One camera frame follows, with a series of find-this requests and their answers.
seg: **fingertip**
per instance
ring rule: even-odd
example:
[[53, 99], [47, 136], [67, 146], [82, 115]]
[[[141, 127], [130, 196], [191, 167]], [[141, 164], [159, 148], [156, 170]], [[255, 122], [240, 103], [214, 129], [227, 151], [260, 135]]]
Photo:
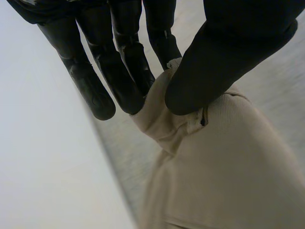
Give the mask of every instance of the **fingertip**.
[[168, 86], [165, 93], [165, 105], [174, 115], [187, 115], [193, 111], [185, 99], [175, 85]]

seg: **beige fabric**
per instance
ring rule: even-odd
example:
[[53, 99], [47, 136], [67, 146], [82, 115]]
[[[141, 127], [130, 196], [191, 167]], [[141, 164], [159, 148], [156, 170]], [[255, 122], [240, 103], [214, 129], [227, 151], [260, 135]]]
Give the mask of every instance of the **beige fabric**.
[[305, 181], [294, 154], [234, 86], [199, 112], [169, 112], [164, 95], [179, 62], [132, 117], [163, 148], [141, 229], [305, 229]]

